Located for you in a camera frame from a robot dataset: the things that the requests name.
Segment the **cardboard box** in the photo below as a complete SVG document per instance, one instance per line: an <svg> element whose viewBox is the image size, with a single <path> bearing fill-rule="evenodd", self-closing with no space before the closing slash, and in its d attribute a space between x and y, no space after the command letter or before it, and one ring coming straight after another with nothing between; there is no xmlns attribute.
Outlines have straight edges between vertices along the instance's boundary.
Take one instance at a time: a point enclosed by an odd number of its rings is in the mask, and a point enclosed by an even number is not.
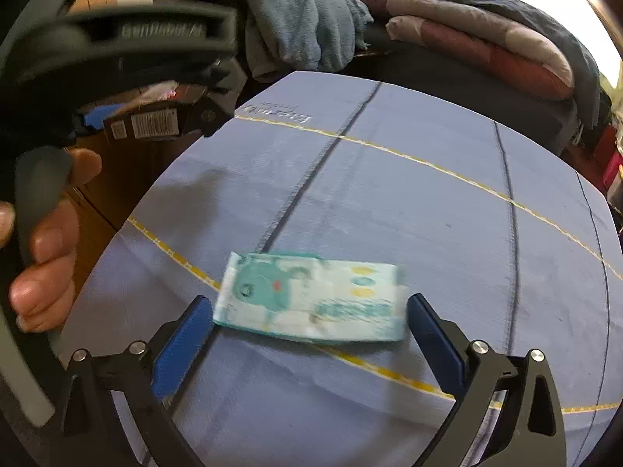
<svg viewBox="0 0 623 467"><path fill-rule="evenodd" d="M230 115L207 95L203 86L155 84L106 118L105 132L112 141L172 140L191 132L208 137Z"/></svg>

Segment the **red fabric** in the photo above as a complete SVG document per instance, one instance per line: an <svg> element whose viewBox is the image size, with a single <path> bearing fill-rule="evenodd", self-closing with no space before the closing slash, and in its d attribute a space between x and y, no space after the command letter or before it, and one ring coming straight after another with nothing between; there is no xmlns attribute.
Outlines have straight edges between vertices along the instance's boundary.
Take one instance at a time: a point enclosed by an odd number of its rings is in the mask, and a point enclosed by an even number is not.
<svg viewBox="0 0 623 467"><path fill-rule="evenodd" d="M575 170L577 170L585 179L587 179L594 187L596 187L603 196L605 196L605 187L601 170L597 162L584 149L573 144L567 144L565 152L561 158Z"/></svg>
<svg viewBox="0 0 623 467"><path fill-rule="evenodd" d="M605 127L604 132L602 133L597 146L593 151L593 156L599 166L601 166L602 170L608 166L610 158L616 152L616 138L617 138L617 130L614 126L609 124Z"/></svg>
<svg viewBox="0 0 623 467"><path fill-rule="evenodd" d="M620 165L623 165L623 157L621 157L621 154L619 154L618 151L615 151L614 153L612 153L612 157L610 158L610 162L605 168L604 175L602 178L602 181L606 189L612 186L612 183L614 182L614 178L617 176L617 173L619 171Z"/></svg>
<svg viewBox="0 0 623 467"><path fill-rule="evenodd" d="M573 94L572 88L543 65L444 24L425 19L420 35L427 48L487 71L529 95L565 100Z"/></svg>

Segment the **finger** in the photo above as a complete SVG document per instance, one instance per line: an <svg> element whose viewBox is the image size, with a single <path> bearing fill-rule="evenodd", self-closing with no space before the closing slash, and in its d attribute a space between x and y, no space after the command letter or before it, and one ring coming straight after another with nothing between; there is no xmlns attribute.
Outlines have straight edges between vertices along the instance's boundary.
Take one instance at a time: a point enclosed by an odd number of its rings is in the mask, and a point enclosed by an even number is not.
<svg viewBox="0 0 623 467"><path fill-rule="evenodd" d="M76 209L63 199L30 235L30 252L36 263L68 255L78 244L80 223Z"/></svg>
<svg viewBox="0 0 623 467"><path fill-rule="evenodd" d="M24 270L9 289L13 310L22 316L32 316L52 305L69 286L75 263L76 251L72 251Z"/></svg>
<svg viewBox="0 0 623 467"><path fill-rule="evenodd" d="M11 204L0 202L0 248L11 238L13 223L15 222L15 209Z"/></svg>
<svg viewBox="0 0 623 467"><path fill-rule="evenodd" d="M91 181L102 171L102 158L90 149L70 149L72 156L72 173L69 177L70 184L80 186Z"/></svg>
<svg viewBox="0 0 623 467"><path fill-rule="evenodd" d="M69 281L67 289L52 303L47 309L42 310L38 314L30 316L18 316L18 328L22 332L47 332L53 328L59 327L65 323L69 316L69 312L74 305L76 296L76 287L74 281Z"/></svg>

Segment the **barcode label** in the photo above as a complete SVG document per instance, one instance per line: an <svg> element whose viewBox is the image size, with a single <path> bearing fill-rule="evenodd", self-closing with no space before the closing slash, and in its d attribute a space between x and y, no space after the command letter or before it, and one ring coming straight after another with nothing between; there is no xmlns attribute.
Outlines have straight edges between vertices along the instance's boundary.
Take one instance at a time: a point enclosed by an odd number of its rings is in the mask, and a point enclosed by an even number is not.
<svg viewBox="0 0 623 467"><path fill-rule="evenodd" d="M110 123L110 129L113 132L113 138L115 140L128 138L128 133L125 130L125 123L123 121L113 121L113 123Z"/></svg>
<svg viewBox="0 0 623 467"><path fill-rule="evenodd" d="M132 129L137 139L179 135L177 109L146 112L132 116Z"/></svg>

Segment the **silver bolt head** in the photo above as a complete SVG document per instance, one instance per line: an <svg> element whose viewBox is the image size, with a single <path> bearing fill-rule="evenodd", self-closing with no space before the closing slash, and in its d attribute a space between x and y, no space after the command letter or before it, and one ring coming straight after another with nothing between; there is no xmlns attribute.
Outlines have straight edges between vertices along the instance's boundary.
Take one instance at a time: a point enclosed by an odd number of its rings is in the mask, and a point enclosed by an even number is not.
<svg viewBox="0 0 623 467"><path fill-rule="evenodd" d="M484 355L489 351L489 345L485 341L474 341L472 342L472 349L481 355Z"/></svg>
<svg viewBox="0 0 623 467"><path fill-rule="evenodd" d="M533 349L530 351L530 356L535 362L542 362L545 359L545 355L540 349Z"/></svg>
<svg viewBox="0 0 623 467"><path fill-rule="evenodd" d="M141 355L145 352L145 349L147 349L147 345L143 341L136 341L130 344L130 352L133 355Z"/></svg>
<svg viewBox="0 0 623 467"><path fill-rule="evenodd" d="M78 351L74 353L74 356L72 358L76 362L81 362L82 360L86 358L86 351L84 349L79 349Z"/></svg>

